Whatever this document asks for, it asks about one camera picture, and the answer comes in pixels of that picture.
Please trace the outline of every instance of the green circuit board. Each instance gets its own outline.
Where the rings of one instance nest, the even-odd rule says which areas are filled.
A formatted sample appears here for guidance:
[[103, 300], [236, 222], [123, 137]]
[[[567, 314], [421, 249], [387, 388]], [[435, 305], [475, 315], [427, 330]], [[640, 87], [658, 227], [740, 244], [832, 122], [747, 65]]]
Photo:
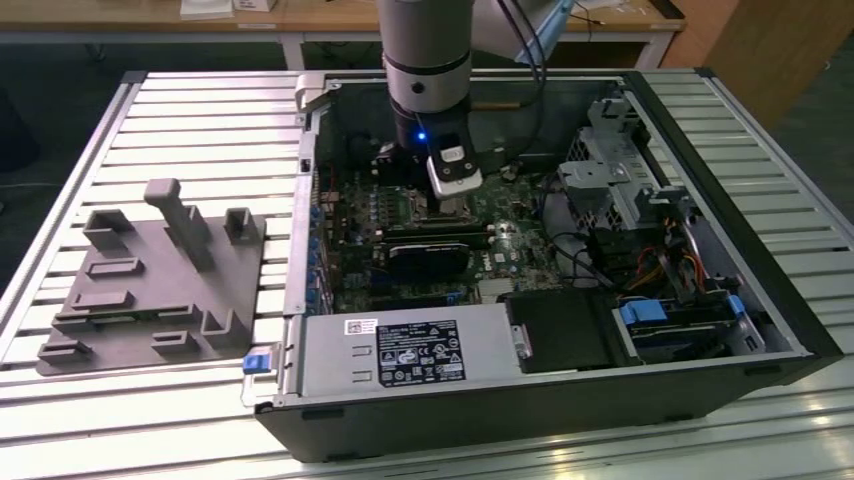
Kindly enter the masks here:
[[[355, 313], [392, 309], [419, 299], [435, 306], [483, 302], [478, 283], [507, 279], [514, 290], [560, 286], [554, 251], [544, 240], [535, 215], [542, 176], [519, 177], [512, 183], [499, 177], [484, 180], [467, 197], [427, 211], [423, 194], [403, 187], [345, 185], [340, 200], [327, 209], [331, 250], [340, 269], [335, 282], [335, 311]], [[488, 225], [487, 248], [471, 249], [466, 271], [444, 281], [399, 284], [377, 266], [383, 243], [377, 232], [427, 228], [431, 225]]]

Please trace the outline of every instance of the motherboard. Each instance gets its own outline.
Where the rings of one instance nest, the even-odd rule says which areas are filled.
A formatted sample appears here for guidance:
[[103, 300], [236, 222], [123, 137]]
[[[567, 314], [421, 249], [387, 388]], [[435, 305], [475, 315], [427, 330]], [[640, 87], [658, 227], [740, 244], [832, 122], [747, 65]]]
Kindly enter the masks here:
[[356, 181], [321, 195], [337, 313], [494, 303], [562, 285], [538, 217], [542, 175], [466, 197]]

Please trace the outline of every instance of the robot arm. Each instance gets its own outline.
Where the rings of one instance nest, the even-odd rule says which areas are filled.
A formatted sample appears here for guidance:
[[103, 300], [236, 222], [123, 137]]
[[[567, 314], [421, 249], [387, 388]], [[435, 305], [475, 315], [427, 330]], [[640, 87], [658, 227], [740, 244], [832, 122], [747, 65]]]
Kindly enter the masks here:
[[[434, 194], [459, 195], [482, 184], [468, 134], [472, 47], [524, 60], [502, 0], [377, 0], [383, 58], [397, 143], [424, 153]], [[566, 25], [571, 0], [516, 0], [550, 52]], [[520, 28], [527, 44], [536, 39]]]

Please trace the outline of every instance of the wooden table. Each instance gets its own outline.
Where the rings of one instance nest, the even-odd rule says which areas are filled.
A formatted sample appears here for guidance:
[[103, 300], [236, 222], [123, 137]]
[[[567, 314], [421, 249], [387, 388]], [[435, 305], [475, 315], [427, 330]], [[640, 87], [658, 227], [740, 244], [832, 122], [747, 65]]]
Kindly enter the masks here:
[[854, 29], [854, 0], [672, 0], [688, 19], [662, 62], [710, 67], [771, 128]]
[[[668, 19], [648, 0], [590, 12], [603, 22], [571, 19], [562, 42], [642, 43], [636, 68], [660, 63], [684, 21]], [[0, 43], [225, 43], [281, 44], [287, 67], [304, 70], [305, 42], [379, 41], [372, 0], [279, 0], [269, 13], [181, 21], [179, 0], [3, 0]]]

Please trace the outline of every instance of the sticker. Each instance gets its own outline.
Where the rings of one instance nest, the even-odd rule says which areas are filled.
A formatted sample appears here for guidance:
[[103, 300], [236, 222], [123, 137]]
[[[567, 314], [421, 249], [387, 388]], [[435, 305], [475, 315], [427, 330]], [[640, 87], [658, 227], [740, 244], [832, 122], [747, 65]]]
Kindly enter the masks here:
[[357, 320], [347, 320], [344, 322], [344, 335], [361, 335], [363, 333], [376, 332], [376, 319], [361, 318]]
[[456, 320], [380, 326], [373, 320], [372, 328], [383, 387], [466, 380]]
[[252, 30], [272, 30], [276, 28], [275, 23], [239, 23], [237, 28], [248, 28]]

